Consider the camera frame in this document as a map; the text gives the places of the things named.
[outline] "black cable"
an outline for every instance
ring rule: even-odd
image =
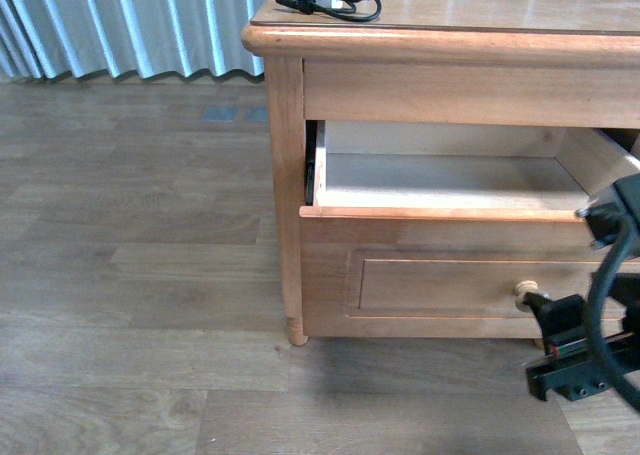
[[[593,276],[584,313],[584,327],[589,352],[608,378],[608,382],[629,405],[640,412],[640,391],[624,377],[622,367],[602,336],[604,303],[616,279],[616,272],[638,237],[635,222],[629,215],[620,215],[619,224],[620,233]]]
[[[349,8],[332,8],[331,10],[333,10],[336,13],[356,13],[358,11],[355,3],[353,2],[345,2],[345,3],[349,5]]]
[[[376,11],[370,15],[353,15],[356,13],[355,4],[363,0],[340,0],[349,5],[349,8],[328,8],[323,7],[316,3],[316,0],[276,0],[276,3],[284,5],[285,7],[298,10],[307,15],[311,15],[315,12],[324,13],[330,17],[337,18],[346,22],[371,22],[376,20],[382,12],[382,1],[373,0],[376,4]]]

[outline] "drawer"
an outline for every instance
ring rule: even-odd
[[[602,253],[574,212],[639,170],[591,129],[325,122],[315,146],[300,209],[312,336],[539,336],[513,287],[584,294]],[[605,326],[620,315],[612,302]]]

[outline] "open drawer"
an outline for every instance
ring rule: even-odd
[[[539,336],[513,288],[586,293],[602,253],[574,212],[640,170],[599,131],[574,128],[324,122],[309,153],[312,336]],[[605,326],[620,315],[609,306]]]

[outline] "black cable loop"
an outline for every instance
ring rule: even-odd
[[[285,7],[298,10],[304,14],[310,15],[315,12],[324,13],[338,20],[345,22],[365,23],[377,19],[382,12],[382,1],[373,0],[376,4],[376,11],[370,15],[354,15],[357,13],[356,3],[362,0],[340,0],[346,3],[349,8],[328,8],[319,5],[316,0],[275,0],[276,3]]]

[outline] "white curtain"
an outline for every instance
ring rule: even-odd
[[[258,75],[262,61],[242,47],[240,32],[264,1],[0,0],[0,72]]]

